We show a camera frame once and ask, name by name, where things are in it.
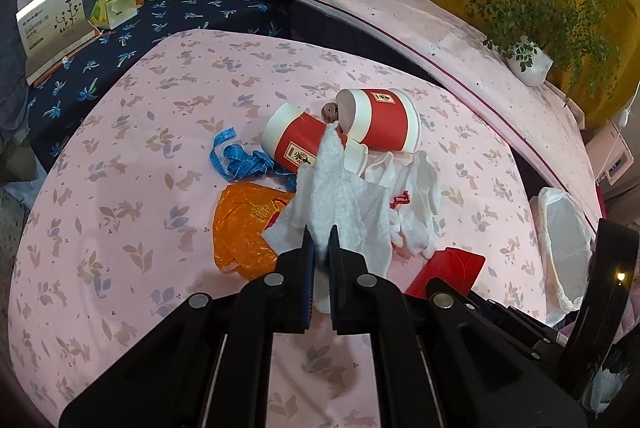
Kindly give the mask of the pink floral tablecloth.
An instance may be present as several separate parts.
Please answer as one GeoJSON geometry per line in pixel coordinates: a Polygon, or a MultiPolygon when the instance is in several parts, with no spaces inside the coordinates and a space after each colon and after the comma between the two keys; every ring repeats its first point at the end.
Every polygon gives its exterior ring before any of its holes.
{"type": "Polygon", "coordinates": [[[210,226],[224,180],[209,162],[234,128],[256,149],[289,102],[317,114],[342,88],[405,93],[440,195],[438,247],[485,258],[474,289],[547,315],[529,202],[508,145],[454,96],[377,60],[214,30],[138,55],[49,172],[17,250],[9,303],[14,374],[49,422],[191,293],[230,295],[210,226]]]}

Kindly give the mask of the pale pink dotted bedspread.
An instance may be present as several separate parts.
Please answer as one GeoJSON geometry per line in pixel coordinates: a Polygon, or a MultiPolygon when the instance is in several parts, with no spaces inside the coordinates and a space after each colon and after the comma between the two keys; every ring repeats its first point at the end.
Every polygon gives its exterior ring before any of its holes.
{"type": "Polygon", "coordinates": [[[591,227],[601,218],[578,124],[548,85],[529,88],[484,34],[430,0],[294,0],[367,33],[409,59],[483,118],[591,227]]]}

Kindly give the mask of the white tissue cloth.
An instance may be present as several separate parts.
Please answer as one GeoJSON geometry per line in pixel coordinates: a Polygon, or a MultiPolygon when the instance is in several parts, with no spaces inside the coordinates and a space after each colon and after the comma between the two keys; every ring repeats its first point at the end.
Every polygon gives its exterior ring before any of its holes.
{"type": "Polygon", "coordinates": [[[386,276],[392,261],[390,191],[345,168],[346,151],[335,125],[328,125],[316,162],[297,171],[296,193],[262,238],[278,255],[298,248],[310,232],[316,248],[314,307],[331,312],[328,249],[331,229],[340,246],[360,253],[367,269],[386,276]]]}

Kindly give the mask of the orange plastic bag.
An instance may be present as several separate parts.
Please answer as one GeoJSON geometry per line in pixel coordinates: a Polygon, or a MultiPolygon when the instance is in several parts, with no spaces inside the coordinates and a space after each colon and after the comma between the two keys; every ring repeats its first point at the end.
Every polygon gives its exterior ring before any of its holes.
{"type": "Polygon", "coordinates": [[[251,281],[274,270],[278,255],[262,238],[294,194],[255,183],[234,183],[221,193],[213,219],[214,261],[224,274],[251,281]]]}

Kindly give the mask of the blue measuring tape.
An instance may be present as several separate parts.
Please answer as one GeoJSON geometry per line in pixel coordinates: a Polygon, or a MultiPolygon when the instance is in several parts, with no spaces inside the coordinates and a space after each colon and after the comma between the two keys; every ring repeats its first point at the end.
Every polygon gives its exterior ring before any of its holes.
{"type": "Polygon", "coordinates": [[[209,151],[209,162],[228,182],[275,177],[288,192],[295,193],[296,174],[275,162],[265,151],[248,153],[240,143],[234,143],[234,128],[218,132],[209,151]]]}

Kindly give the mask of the white glove with red mark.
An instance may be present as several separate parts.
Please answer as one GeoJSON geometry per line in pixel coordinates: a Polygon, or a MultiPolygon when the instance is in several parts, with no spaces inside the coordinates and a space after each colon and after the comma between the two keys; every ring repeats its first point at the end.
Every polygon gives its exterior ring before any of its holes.
{"type": "Polygon", "coordinates": [[[396,248],[431,259],[435,252],[433,220],[440,206],[438,172],[425,151],[403,165],[393,153],[376,157],[363,172],[367,182],[390,196],[390,241],[396,248]]]}

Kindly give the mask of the white standing card box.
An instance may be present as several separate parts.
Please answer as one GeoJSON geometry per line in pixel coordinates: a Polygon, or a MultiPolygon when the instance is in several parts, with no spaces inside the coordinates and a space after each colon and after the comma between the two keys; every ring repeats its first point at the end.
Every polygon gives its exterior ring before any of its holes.
{"type": "Polygon", "coordinates": [[[88,21],[82,0],[17,0],[16,8],[29,86],[41,83],[62,64],[64,57],[73,55],[100,34],[88,21]]]}

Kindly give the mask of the upright-lying red paper cup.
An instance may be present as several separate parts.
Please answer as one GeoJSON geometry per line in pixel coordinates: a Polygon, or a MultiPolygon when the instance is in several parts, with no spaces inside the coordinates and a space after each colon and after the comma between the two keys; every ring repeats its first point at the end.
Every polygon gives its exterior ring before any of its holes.
{"type": "Polygon", "coordinates": [[[420,117],[409,96],[393,88],[343,88],[335,97],[338,125],[372,151],[414,153],[420,117]]]}

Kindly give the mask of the navy floral cloth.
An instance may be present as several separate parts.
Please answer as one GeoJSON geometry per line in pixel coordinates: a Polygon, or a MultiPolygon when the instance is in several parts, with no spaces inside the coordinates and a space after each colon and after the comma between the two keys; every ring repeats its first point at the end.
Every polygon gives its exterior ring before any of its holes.
{"type": "Polygon", "coordinates": [[[66,142],[100,98],[144,54],[174,33],[222,30],[287,38],[290,16],[280,0],[158,0],[106,30],[29,90],[28,139],[50,170],[66,142]]]}

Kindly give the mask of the potted green plant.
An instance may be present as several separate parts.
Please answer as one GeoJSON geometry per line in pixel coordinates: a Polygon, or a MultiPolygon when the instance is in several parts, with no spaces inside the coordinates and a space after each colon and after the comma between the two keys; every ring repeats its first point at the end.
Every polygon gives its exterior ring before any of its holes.
{"type": "Polygon", "coordinates": [[[604,31],[615,0],[469,0],[465,15],[484,26],[484,45],[516,62],[523,73],[537,52],[566,76],[564,92],[611,91],[620,48],[604,31]]]}

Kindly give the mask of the red paper envelope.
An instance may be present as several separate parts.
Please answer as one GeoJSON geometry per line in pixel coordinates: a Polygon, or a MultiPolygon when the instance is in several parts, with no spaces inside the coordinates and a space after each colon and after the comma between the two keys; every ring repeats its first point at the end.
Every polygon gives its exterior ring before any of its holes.
{"type": "Polygon", "coordinates": [[[425,263],[416,278],[406,290],[406,294],[416,298],[426,297],[426,286],[431,279],[439,278],[463,296],[472,290],[486,258],[463,249],[447,247],[436,250],[425,263]]]}

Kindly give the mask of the crushed red paper cup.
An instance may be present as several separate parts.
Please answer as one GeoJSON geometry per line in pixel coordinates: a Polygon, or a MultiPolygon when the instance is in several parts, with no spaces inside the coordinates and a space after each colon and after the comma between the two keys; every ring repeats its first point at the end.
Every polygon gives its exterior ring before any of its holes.
{"type": "Polygon", "coordinates": [[[288,102],[269,118],[262,131],[262,149],[280,167],[296,173],[316,162],[326,124],[288,102]]]}

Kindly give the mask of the brown cookie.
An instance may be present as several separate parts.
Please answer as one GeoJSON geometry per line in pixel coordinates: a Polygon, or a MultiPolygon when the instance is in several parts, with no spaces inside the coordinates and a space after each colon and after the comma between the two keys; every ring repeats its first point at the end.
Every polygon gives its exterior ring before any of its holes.
{"type": "Polygon", "coordinates": [[[338,105],[336,102],[327,102],[321,108],[322,120],[326,123],[337,122],[340,119],[338,115],[338,105]]]}

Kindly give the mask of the green yellow small box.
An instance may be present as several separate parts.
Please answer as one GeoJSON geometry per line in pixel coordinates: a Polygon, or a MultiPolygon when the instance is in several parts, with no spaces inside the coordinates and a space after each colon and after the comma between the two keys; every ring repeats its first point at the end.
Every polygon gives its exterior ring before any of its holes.
{"type": "Polygon", "coordinates": [[[89,21],[101,30],[114,30],[137,14],[136,0],[96,0],[89,21]]]}

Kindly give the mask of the pink control box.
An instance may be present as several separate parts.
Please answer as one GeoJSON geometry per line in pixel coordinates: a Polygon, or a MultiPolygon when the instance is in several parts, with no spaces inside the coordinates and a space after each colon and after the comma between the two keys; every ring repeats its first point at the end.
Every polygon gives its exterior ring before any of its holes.
{"type": "Polygon", "coordinates": [[[602,127],[582,132],[582,139],[597,184],[615,185],[634,164],[634,155],[617,122],[606,120],[602,127]]]}

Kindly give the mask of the white lined trash bin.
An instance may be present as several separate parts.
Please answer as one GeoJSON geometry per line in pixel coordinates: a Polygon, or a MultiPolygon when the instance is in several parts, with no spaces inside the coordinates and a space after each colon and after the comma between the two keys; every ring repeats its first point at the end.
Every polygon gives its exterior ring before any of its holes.
{"type": "Polygon", "coordinates": [[[567,192],[544,187],[529,204],[544,270],[544,322],[553,326],[582,305],[596,234],[567,192]]]}

